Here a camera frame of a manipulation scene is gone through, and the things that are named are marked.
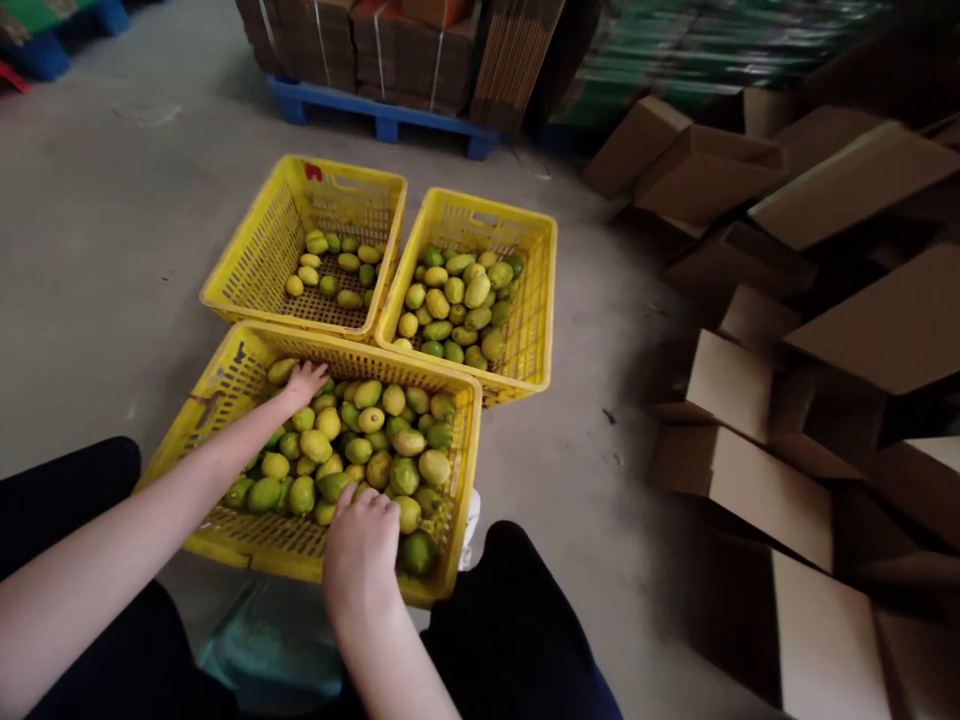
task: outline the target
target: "crate rim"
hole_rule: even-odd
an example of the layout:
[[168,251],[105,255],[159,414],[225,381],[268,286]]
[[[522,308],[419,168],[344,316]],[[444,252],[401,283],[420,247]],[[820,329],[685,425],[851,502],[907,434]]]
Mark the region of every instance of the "crate rim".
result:
[[314,332],[322,333],[337,333],[345,338],[356,338],[358,340],[366,340],[371,337],[371,335],[376,332],[378,315],[380,314],[380,308],[378,308],[377,301],[383,297],[384,302],[389,296],[390,288],[381,288],[380,283],[377,282],[374,285],[373,289],[373,300],[370,303],[370,307],[367,309],[367,319],[364,321],[363,325],[358,328],[348,328],[344,325],[334,325],[332,323],[323,323],[317,322],[316,320],[307,320],[305,318],[298,318],[296,315],[281,315],[279,313],[268,313],[263,310],[254,310],[252,308],[243,308],[239,305],[231,305],[228,303],[223,303],[217,300],[208,299],[206,297],[207,291],[210,289],[210,286],[213,282],[219,277],[221,270],[227,263],[227,258],[233,252],[234,247],[239,244],[240,230],[244,225],[247,224],[247,221],[250,220],[250,217],[253,215],[254,208],[257,205],[257,200],[263,195],[266,191],[267,186],[270,184],[270,181],[273,179],[273,176],[276,172],[280,170],[280,167],[290,159],[303,160],[311,163],[325,163],[327,165],[333,165],[337,167],[347,167],[347,168],[360,168],[365,172],[375,173],[384,177],[389,177],[392,179],[397,179],[400,181],[400,195],[397,198],[397,212],[394,213],[393,223],[390,226],[390,239],[387,241],[387,249],[384,252],[384,257],[387,257],[388,254],[392,251],[400,253],[401,251],[401,234],[403,228],[401,227],[403,223],[404,209],[407,204],[407,189],[408,183],[407,179],[403,175],[398,175],[397,173],[390,173],[384,170],[377,170],[376,168],[368,168],[360,165],[350,165],[349,163],[341,163],[336,160],[327,160],[326,158],[316,158],[310,157],[308,155],[300,155],[297,153],[286,153],[280,156],[270,168],[270,172],[267,174],[266,179],[261,183],[260,188],[253,196],[253,200],[247,206],[247,211],[243,214],[243,217],[240,219],[240,222],[237,223],[237,226],[233,230],[233,234],[230,236],[230,240],[227,242],[226,246],[223,248],[223,251],[220,253],[220,257],[217,258],[216,264],[213,266],[213,269],[207,275],[207,279],[203,281],[203,286],[200,288],[199,298],[200,303],[212,310],[232,313],[234,315],[246,316],[247,319],[254,321],[262,321],[271,323],[274,325],[282,325],[284,327],[291,328],[305,328],[308,327]]
[[[466,533],[466,520],[470,509],[470,493],[474,487],[477,460],[479,459],[480,455],[480,418],[482,415],[481,411],[483,410],[483,388],[480,386],[480,383],[466,373],[437,367],[433,363],[422,361],[420,358],[398,358],[394,353],[387,352],[382,348],[376,347],[375,345],[361,343],[355,340],[348,340],[325,333],[321,334],[309,332],[307,330],[290,327],[289,325],[280,325],[277,323],[262,322],[259,320],[241,320],[229,327],[227,333],[223,337],[223,340],[221,340],[217,345],[217,348],[210,356],[210,360],[206,367],[204,367],[203,371],[197,378],[197,381],[194,383],[193,388],[187,394],[183,405],[180,406],[180,410],[171,421],[170,427],[164,434],[163,439],[151,454],[149,462],[144,467],[143,472],[140,474],[140,478],[137,480],[137,484],[134,486],[133,493],[138,493],[145,490],[154,482],[156,482],[156,480],[158,480],[162,474],[169,472],[170,468],[167,468],[161,474],[155,465],[162,462],[167,453],[170,452],[168,441],[172,442],[176,437],[175,429],[177,421],[187,409],[193,410],[194,414],[202,414],[203,407],[200,403],[194,403],[197,407],[192,407],[191,396],[196,393],[198,388],[200,388],[200,384],[204,378],[208,377],[208,375],[210,375],[216,370],[216,368],[219,367],[220,358],[224,356],[224,353],[229,348],[230,343],[233,342],[233,336],[243,332],[246,329],[267,330],[273,333],[293,335],[311,343],[318,343],[320,345],[336,347],[341,350],[371,355],[379,358],[385,363],[396,364],[399,360],[403,364],[417,371],[427,372],[433,375],[452,377],[453,379],[464,382],[471,387],[471,390],[473,391],[473,405],[470,409],[470,412],[472,413],[473,422],[471,423],[470,435],[465,439],[464,442],[464,463],[466,470],[463,477],[463,487],[459,490],[461,497],[459,511],[457,512],[456,517],[451,519],[454,527],[453,535],[450,538],[451,552],[453,552],[455,549],[457,555],[459,555],[459,553],[463,551],[463,538],[464,534]],[[208,514],[214,509],[214,507],[210,508]],[[200,555],[221,564],[237,568],[249,569],[253,561],[252,554],[243,554],[235,550],[222,547],[221,545],[214,543],[207,538],[197,537],[194,535],[193,531],[191,531],[190,535],[188,535],[184,540],[182,547],[183,549],[195,555]],[[408,605],[430,609],[433,603],[437,600],[450,597],[451,593],[453,592],[454,584],[456,583],[458,572],[459,561],[450,563],[450,565],[445,569],[441,583],[441,590],[438,594],[409,594],[405,592],[404,602]]]
[[[413,227],[410,229],[410,233],[407,236],[407,242],[404,244],[403,249],[400,253],[400,258],[397,262],[397,272],[394,273],[393,279],[390,281],[390,291],[387,293],[387,297],[383,303],[384,309],[390,306],[390,301],[393,299],[394,294],[400,292],[399,286],[399,275],[400,270],[403,266],[403,258],[408,251],[412,249],[412,246],[409,242],[410,237],[412,237],[416,231],[422,226],[425,221],[424,219],[424,207],[427,205],[427,201],[436,195],[448,195],[459,198],[464,201],[479,200],[480,202],[492,205],[500,205],[503,207],[511,207],[517,210],[523,210],[523,212],[528,215],[534,216],[550,225],[551,231],[553,232],[554,237],[558,236],[557,221],[554,220],[549,215],[544,215],[542,213],[533,212],[531,210],[525,210],[524,208],[515,208],[514,206],[506,205],[506,203],[500,203],[496,200],[488,200],[486,198],[481,198],[476,195],[470,195],[469,193],[462,193],[456,190],[449,190],[444,187],[433,186],[427,190],[423,195],[423,202],[420,203],[420,208],[417,210],[417,219],[413,223]],[[556,276],[556,265],[557,257],[556,253],[553,253],[550,258],[550,275]],[[554,319],[554,307],[553,303],[549,303],[547,307],[547,323],[548,327],[553,327]],[[394,345],[392,342],[389,342],[385,339],[386,335],[386,313],[381,312],[380,317],[377,319],[377,327],[374,330],[373,337],[382,349],[387,350],[391,353],[396,353],[397,355],[403,355],[407,358],[420,359],[422,357],[430,358],[428,362],[432,365],[436,365],[443,368],[450,368],[451,372],[459,372],[469,374],[471,377],[477,378],[480,381],[487,380],[489,383],[507,383],[513,387],[519,388],[521,390],[527,390],[530,393],[539,393],[543,392],[550,387],[552,366],[553,366],[553,332],[547,334],[546,339],[544,340],[544,359],[543,359],[543,381],[539,383],[531,383],[525,380],[517,380],[515,378],[507,377],[506,375],[499,375],[497,373],[490,372],[489,370],[478,370],[477,368],[470,367],[469,365],[463,365],[461,363],[455,363],[445,358],[434,357],[433,355],[426,355],[425,353],[419,352],[417,350],[407,350],[406,348],[401,348]]]

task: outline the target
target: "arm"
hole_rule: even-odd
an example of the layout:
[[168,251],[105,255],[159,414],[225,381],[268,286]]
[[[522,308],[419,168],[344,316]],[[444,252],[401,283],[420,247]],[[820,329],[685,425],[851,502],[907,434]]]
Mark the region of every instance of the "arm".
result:
[[337,500],[324,551],[323,594],[337,649],[373,720],[460,714],[404,607],[394,574],[400,507],[355,485]]
[[24,717],[160,571],[273,432],[327,381],[295,368],[282,393],[150,487],[0,583],[0,718]]

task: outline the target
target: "black pants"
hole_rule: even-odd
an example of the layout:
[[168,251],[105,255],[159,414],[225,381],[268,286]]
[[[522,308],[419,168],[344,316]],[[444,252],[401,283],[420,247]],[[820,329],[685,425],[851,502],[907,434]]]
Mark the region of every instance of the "black pants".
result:
[[[126,498],[140,451],[112,438],[0,481],[0,581]],[[483,558],[421,637],[464,718],[619,718],[572,608],[523,530],[490,528]],[[194,664],[176,607],[151,582],[31,718],[239,717]],[[322,718],[364,717],[349,681]]]

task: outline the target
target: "forearm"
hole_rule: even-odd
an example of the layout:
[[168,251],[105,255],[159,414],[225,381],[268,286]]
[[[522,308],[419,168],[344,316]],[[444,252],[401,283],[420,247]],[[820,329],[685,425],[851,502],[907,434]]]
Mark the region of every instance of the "forearm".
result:
[[0,583],[0,718],[22,717],[159,572],[299,407],[281,393]]
[[375,623],[334,627],[337,648],[373,720],[459,718],[400,593]]

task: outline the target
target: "person's left hand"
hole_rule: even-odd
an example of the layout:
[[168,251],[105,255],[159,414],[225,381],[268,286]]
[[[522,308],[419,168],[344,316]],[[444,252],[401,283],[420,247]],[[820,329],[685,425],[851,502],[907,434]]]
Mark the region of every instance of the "person's left hand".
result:
[[291,399],[291,404],[296,404],[297,410],[300,410],[305,408],[313,400],[316,392],[329,381],[326,363],[321,363],[314,369],[309,360],[304,360],[293,368],[283,394]]

